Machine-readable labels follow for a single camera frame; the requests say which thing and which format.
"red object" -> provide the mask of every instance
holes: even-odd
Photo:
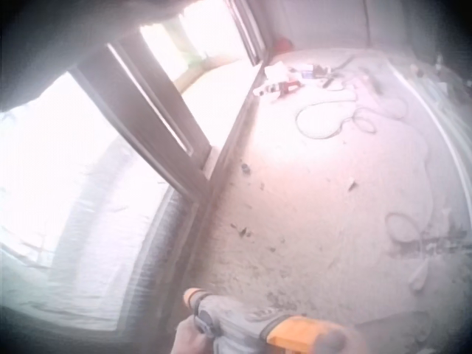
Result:
[[[279,38],[274,45],[274,54],[282,54],[294,50],[294,45],[287,38]]]

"window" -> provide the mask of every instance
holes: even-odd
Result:
[[[188,65],[162,24],[142,27],[141,34],[171,80],[185,73]]]
[[[114,330],[169,184],[70,74],[0,120],[3,305]]]

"hand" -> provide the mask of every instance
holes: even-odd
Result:
[[[369,354],[362,335],[351,329],[332,330],[320,335],[311,349],[311,354]]]
[[[195,326],[193,316],[177,326],[176,339],[170,354],[205,354],[211,347],[208,337]]]

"electrical cable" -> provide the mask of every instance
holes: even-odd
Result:
[[[346,61],[346,65],[348,63],[351,63],[353,60],[352,57],[348,58],[348,60]],[[353,75],[347,79],[344,79],[341,81],[341,88],[340,89],[327,89],[327,86],[323,86],[323,89],[325,91],[331,91],[331,92],[337,92],[337,91],[350,91],[348,90],[347,88],[347,83],[349,81],[351,81],[352,79],[356,78],[358,75]],[[331,80],[331,82],[333,82],[335,80],[335,77],[333,76],[329,76],[329,77],[325,77],[326,79],[328,80]],[[298,131],[305,137],[309,138],[309,139],[315,139],[315,140],[323,140],[323,139],[330,139],[338,134],[340,134],[342,132],[342,128],[343,128],[343,125],[344,123],[346,122],[349,122],[349,121],[352,121],[353,124],[363,133],[368,133],[368,134],[376,134],[377,133],[377,128],[375,127],[374,123],[370,120],[370,119],[367,119],[365,117],[360,117],[358,114],[359,112],[362,112],[362,111],[368,111],[372,114],[375,114],[375,115],[378,115],[380,117],[383,117],[383,118],[386,118],[386,119],[392,119],[392,120],[395,120],[395,121],[399,121],[399,122],[402,122],[403,124],[405,125],[408,125],[410,128],[413,128],[410,124],[406,123],[403,121],[403,119],[408,115],[408,112],[409,112],[409,105],[408,103],[403,99],[403,98],[400,98],[400,97],[388,97],[389,99],[397,99],[399,101],[401,101],[403,104],[404,104],[404,107],[405,107],[405,111],[404,113],[399,116],[399,117],[395,117],[393,115],[388,115],[388,114],[385,114],[385,113],[382,113],[382,112],[379,112],[379,111],[376,111],[375,109],[373,108],[370,108],[370,107],[365,107],[365,106],[360,106],[360,107],[357,107],[354,109],[353,113],[342,119],[339,123],[339,127],[333,131],[332,133],[329,133],[329,134],[325,134],[325,135],[313,135],[313,134],[309,134],[305,131],[303,131],[303,129],[300,127],[299,125],[299,117],[300,117],[300,114],[303,113],[304,111],[306,111],[307,109],[311,108],[311,107],[314,107],[314,106],[319,106],[319,105],[327,105],[327,104],[334,104],[334,103],[357,103],[358,102],[358,95],[357,95],[357,92],[356,91],[351,91],[353,94],[354,94],[354,98],[353,99],[347,99],[347,100],[331,100],[331,101],[323,101],[323,102],[317,102],[317,103],[311,103],[310,105],[306,105],[305,107],[301,108],[295,115],[295,125],[298,129]],[[377,97],[374,97],[373,95],[371,95],[372,98],[374,99],[374,101],[376,101],[377,105],[378,106],[381,106],[380,102],[378,101],[378,98]],[[365,128],[363,127],[361,124],[359,124],[360,122],[363,122],[363,123],[367,123],[370,128]],[[429,155],[429,149],[427,150],[426,152],[426,160],[428,158],[428,155]],[[412,219],[412,217],[408,216],[407,214],[405,213],[402,213],[402,212],[389,212],[386,214],[385,218],[384,218],[384,223],[385,223],[385,226],[386,226],[386,231],[387,231],[387,234],[388,236],[390,237],[391,240],[395,240],[391,230],[389,229],[388,227],[388,222],[389,222],[389,219],[392,218],[392,217],[399,217],[399,218],[405,218],[412,226],[413,228],[418,232],[419,234],[419,244],[420,244],[420,256],[422,259],[424,259],[425,257],[425,254],[426,254],[426,251],[424,249],[424,240],[423,240],[423,233],[431,226],[431,221],[432,221],[432,218],[433,218],[433,211],[434,211],[434,199],[433,199],[433,196],[432,196],[432,190],[431,190],[431,179],[428,175],[428,172],[427,172],[427,169],[426,169],[426,161],[424,161],[425,163],[425,172],[426,172],[426,177],[428,179],[428,185],[430,186],[430,196],[431,196],[431,199],[433,200],[433,207],[431,208],[431,214],[429,215],[428,217],[428,220],[427,220],[427,223],[426,223],[426,226],[423,230],[420,230],[419,226],[417,225],[417,223]]]

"dusty floor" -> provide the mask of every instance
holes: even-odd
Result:
[[[281,59],[336,66],[348,55],[302,52]],[[374,73],[381,96],[359,74],[360,66]],[[260,101],[186,284],[345,325],[427,310],[436,323],[428,345],[440,347],[471,320],[464,311],[471,296],[471,254],[444,246],[457,233],[461,242],[471,241],[459,177],[437,127],[384,59],[355,59],[349,71],[354,75],[345,90],[327,92],[314,83],[282,99]],[[353,92],[356,103],[301,114],[300,128],[315,133],[320,117],[339,122],[363,106],[382,112],[362,114],[376,133],[361,131],[352,120],[330,139],[299,132],[294,122],[299,109],[350,100]],[[250,174],[241,170],[243,162]],[[356,185],[350,189],[352,180]],[[404,223],[388,229],[391,212],[408,215],[420,234],[411,236]],[[416,237],[415,245],[424,238],[429,269],[420,294],[408,285],[422,263],[419,247],[395,245],[392,232]]]

